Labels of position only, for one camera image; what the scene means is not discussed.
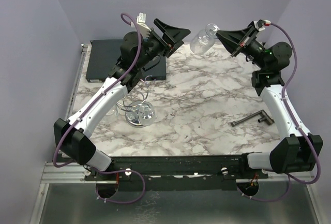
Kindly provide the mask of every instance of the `cable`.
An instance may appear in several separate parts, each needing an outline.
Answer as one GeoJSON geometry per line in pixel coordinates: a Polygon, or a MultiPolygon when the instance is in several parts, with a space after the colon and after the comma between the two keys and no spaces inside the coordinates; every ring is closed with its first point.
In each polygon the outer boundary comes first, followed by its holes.
{"type": "Polygon", "coordinates": [[[290,76],[290,78],[288,79],[288,81],[285,83],[282,91],[281,91],[281,97],[283,98],[283,101],[284,101],[284,104],[285,104],[285,107],[288,111],[288,113],[290,114],[291,116],[291,119],[293,120],[294,124],[296,125],[296,129],[299,130],[299,132],[301,133],[301,135],[305,138],[305,140],[307,141],[308,145],[309,145],[309,148],[311,149],[311,152],[314,156],[314,159],[316,161],[316,167],[317,167],[317,173],[316,173],[316,176],[313,180],[311,181],[305,181],[305,180],[300,180],[294,176],[292,176],[290,173],[287,173],[287,175],[296,180],[297,182],[299,183],[302,183],[302,184],[314,184],[316,183],[320,176],[321,176],[321,163],[320,163],[320,160],[318,158],[318,155],[314,149],[314,146],[313,144],[311,143],[310,139],[308,138],[308,136],[305,134],[305,132],[302,130],[302,128],[300,127],[300,124],[299,122],[297,121],[297,119],[295,118],[288,102],[287,102],[287,99],[285,97],[285,91],[286,91],[286,88],[288,87],[289,83],[291,82],[291,80],[293,79],[294,77],[294,74],[296,73],[296,69],[297,69],[297,65],[298,65],[298,59],[297,59],[297,55],[296,55],[296,51],[295,51],[295,48],[294,48],[294,44],[292,42],[292,39],[290,38],[289,34],[282,28],[280,27],[279,25],[275,24],[275,23],[271,23],[272,26],[275,26],[276,28],[280,29],[284,34],[285,36],[287,37],[287,39],[289,40],[290,44],[291,44],[291,47],[292,47],[292,50],[293,50],[293,55],[294,55],[294,69],[292,71],[292,74],[290,76]]]}
{"type": "MultiPolygon", "coordinates": [[[[126,23],[126,24],[128,24],[128,25],[130,25],[130,22],[128,22],[127,20],[125,20],[124,19],[124,16],[126,16],[126,17],[128,17],[131,21],[132,21],[132,23],[134,24],[134,26],[135,26],[135,28],[136,28],[136,30],[137,30],[137,35],[138,35],[138,49],[137,49],[137,53],[136,53],[136,56],[135,56],[135,58],[134,58],[134,60],[133,60],[133,62],[132,62],[132,64],[131,64],[131,66],[127,69],[127,71],[126,72],[124,72],[124,74],[119,78],[119,79],[117,79],[112,85],[110,85],[109,87],[107,87],[105,90],[104,90],[104,92],[105,93],[107,93],[109,90],[111,90],[112,89],[112,87],[114,87],[117,83],[119,83],[124,77],[126,77],[126,75],[134,68],[134,66],[136,65],[136,62],[137,62],[137,60],[138,60],[138,58],[139,58],[139,54],[140,54],[140,49],[141,49],[141,35],[140,35],[140,31],[139,31],[139,28],[138,28],[138,26],[137,26],[137,24],[136,24],[136,22],[134,21],[134,19],[133,19],[133,17],[132,16],[130,16],[129,14],[127,14],[127,13],[121,13],[121,19],[126,23]]],[[[75,125],[77,125],[78,123],[79,123],[79,121],[78,120],[81,120],[84,116],[85,116],[85,114],[94,106],[94,104],[101,98],[101,97],[103,97],[104,95],[103,94],[100,94],[100,95],[98,95],[92,102],[91,102],[91,104],[89,105],[89,106],[87,106],[87,108],[83,111],[83,113],[79,116],[79,118],[76,120],[76,121],[74,121],[72,124],[71,124],[71,126],[67,129],[67,131],[63,134],[63,136],[61,137],[61,139],[60,139],[60,141],[59,141],[59,143],[58,143],[58,145],[56,146],[56,149],[55,149],[55,152],[54,152],[54,155],[53,155],[53,165],[55,166],[55,167],[57,167],[57,168],[61,168],[61,167],[63,167],[63,166],[66,166],[66,165],[68,165],[68,164],[70,164],[70,163],[72,163],[72,162],[74,162],[74,160],[70,160],[70,161],[67,161],[67,162],[65,162],[65,163],[63,163],[63,164],[60,164],[60,165],[58,165],[57,163],[56,163],[56,161],[57,161],[57,154],[58,154],[58,152],[59,152],[59,150],[60,150],[60,148],[61,148],[61,146],[62,146],[62,144],[63,144],[63,142],[64,142],[64,140],[65,140],[65,138],[68,136],[68,134],[72,131],[72,129],[75,127],[75,125]]]]}
{"type": "Polygon", "coordinates": [[[99,195],[99,191],[98,191],[98,188],[96,188],[96,194],[98,195],[97,197],[97,200],[98,199],[102,199],[104,202],[112,202],[112,203],[117,203],[117,204],[131,204],[131,203],[135,203],[137,201],[139,201],[145,194],[145,189],[146,189],[146,185],[145,185],[145,180],[144,180],[144,177],[138,172],[138,171],[127,171],[127,170],[120,170],[120,171],[99,171],[98,169],[95,169],[98,173],[100,174],[116,174],[116,173],[123,173],[123,172],[132,172],[134,174],[137,174],[142,183],[143,183],[143,189],[141,191],[141,194],[134,200],[131,200],[131,201],[126,201],[126,202],[121,202],[121,201],[116,201],[116,200],[111,200],[109,198],[102,198],[100,195],[99,195]]]}
{"type": "Polygon", "coordinates": [[[250,197],[248,195],[245,195],[238,187],[237,187],[237,190],[242,193],[242,196],[243,197],[246,197],[250,200],[253,200],[253,201],[257,201],[257,202],[277,202],[277,201],[280,201],[282,199],[284,199],[290,192],[290,189],[291,189],[291,179],[290,179],[290,176],[288,176],[288,187],[285,191],[285,193],[283,195],[281,195],[280,197],[278,198],[275,198],[275,199],[271,199],[271,200],[265,200],[265,199],[259,199],[259,198],[255,198],[255,197],[250,197]]]}

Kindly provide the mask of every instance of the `gray vein in marble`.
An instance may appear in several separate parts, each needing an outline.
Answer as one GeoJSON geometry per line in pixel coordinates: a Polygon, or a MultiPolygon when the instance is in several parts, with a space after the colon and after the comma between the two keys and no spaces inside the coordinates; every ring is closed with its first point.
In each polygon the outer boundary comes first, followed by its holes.
{"type": "MultiPolygon", "coordinates": [[[[102,86],[85,79],[89,47],[73,111],[78,111],[102,86]]],[[[229,57],[221,44],[196,56],[185,44],[167,60],[167,80],[150,83],[148,101],[156,122],[142,129],[129,126],[122,111],[106,115],[91,137],[111,156],[221,155],[271,151],[278,143],[276,125],[252,119],[239,126],[229,122],[264,109],[251,86],[258,68],[243,55],[229,57]]],[[[143,91],[142,84],[136,86],[143,91]]]]}

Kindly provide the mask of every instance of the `t-shaped metal part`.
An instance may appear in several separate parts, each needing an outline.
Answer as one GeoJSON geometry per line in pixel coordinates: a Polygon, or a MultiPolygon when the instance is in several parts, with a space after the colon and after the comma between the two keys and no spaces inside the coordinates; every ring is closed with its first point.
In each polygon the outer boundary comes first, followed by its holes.
{"type": "Polygon", "coordinates": [[[253,118],[254,116],[257,116],[257,115],[261,115],[261,118],[258,119],[258,122],[261,123],[261,122],[267,122],[268,125],[271,125],[272,123],[274,123],[275,121],[264,111],[264,110],[260,110],[259,112],[256,112],[256,113],[253,113],[251,115],[248,115],[246,116],[245,118],[237,121],[237,122],[231,122],[231,126],[234,127],[240,123],[243,123],[251,118],[253,118]]]}

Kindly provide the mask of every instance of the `white marble surface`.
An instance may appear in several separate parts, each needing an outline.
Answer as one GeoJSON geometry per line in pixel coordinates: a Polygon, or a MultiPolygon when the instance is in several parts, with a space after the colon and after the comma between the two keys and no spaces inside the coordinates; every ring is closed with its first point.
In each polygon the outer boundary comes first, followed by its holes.
{"type": "MultiPolygon", "coordinates": [[[[89,48],[73,111],[78,111],[102,83],[85,79],[89,48]]],[[[229,122],[264,109],[251,86],[257,67],[243,55],[229,57],[221,44],[203,56],[185,44],[167,60],[167,80],[151,82],[148,101],[156,109],[156,122],[131,127],[120,116],[105,116],[91,137],[98,149],[112,156],[222,155],[271,151],[278,143],[276,125],[255,117],[231,127],[229,122]]]]}

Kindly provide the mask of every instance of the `gray floor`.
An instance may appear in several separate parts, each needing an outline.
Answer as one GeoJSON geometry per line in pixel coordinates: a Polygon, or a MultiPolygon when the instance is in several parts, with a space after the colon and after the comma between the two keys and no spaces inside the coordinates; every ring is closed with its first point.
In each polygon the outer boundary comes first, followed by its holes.
{"type": "MultiPolygon", "coordinates": [[[[307,187],[292,183],[288,197],[276,203],[254,202],[241,197],[237,191],[206,190],[149,191],[132,205],[97,201],[93,184],[53,184],[48,191],[41,223],[318,223],[307,187]]],[[[285,182],[260,183],[257,197],[275,198],[285,188],[285,182]]],[[[117,200],[128,200],[138,193],[119,194],[117,200]]]]}

